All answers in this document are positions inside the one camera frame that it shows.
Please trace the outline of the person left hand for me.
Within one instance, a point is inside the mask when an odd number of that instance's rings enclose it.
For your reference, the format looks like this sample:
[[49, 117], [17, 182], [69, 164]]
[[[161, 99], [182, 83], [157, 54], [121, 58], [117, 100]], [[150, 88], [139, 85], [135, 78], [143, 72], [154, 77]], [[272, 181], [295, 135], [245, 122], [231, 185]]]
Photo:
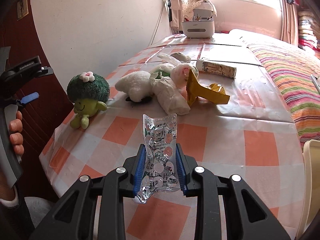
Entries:
[[22, 113], [17, 111], [16, 119], [12, 120], [9, 124], [10, 129], [10, 142], [13, 146], [14, 152], [22, 156], [24, 154], [24, 147], [23, 147], [23, 136], [21, 134], [23, 130], [22, 125]]

